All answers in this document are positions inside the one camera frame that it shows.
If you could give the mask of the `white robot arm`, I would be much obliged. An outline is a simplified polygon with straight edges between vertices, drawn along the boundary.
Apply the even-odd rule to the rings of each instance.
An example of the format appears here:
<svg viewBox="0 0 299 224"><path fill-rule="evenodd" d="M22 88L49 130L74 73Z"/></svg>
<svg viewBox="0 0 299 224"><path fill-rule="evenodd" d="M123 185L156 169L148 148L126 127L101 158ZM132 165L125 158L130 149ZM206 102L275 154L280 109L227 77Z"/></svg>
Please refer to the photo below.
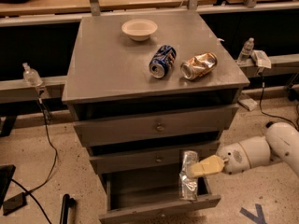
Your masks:
<svg viewBox="0 0 299 224"><path fill-rule="evenodd" d="M224 172L228 175L284 161L299 175L299 132L285 122L270 122L264 136L220 147L215 155L187 166L186 175L197 178Z"/></svg>

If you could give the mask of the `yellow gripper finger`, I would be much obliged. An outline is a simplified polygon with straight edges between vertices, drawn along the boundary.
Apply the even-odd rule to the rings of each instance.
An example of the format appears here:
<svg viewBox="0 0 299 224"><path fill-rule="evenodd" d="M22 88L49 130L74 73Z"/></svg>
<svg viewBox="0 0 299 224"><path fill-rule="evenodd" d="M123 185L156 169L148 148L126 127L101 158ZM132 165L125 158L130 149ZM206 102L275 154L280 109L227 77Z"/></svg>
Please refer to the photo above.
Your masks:
<svg viewBox="0 0 299 224"><path fill-rule="evenodd" d="M188 178L198 178L207 175L220 173L224 168L225 161L217 156L212 155L195 164L189 165L186 171Z"/></svg>

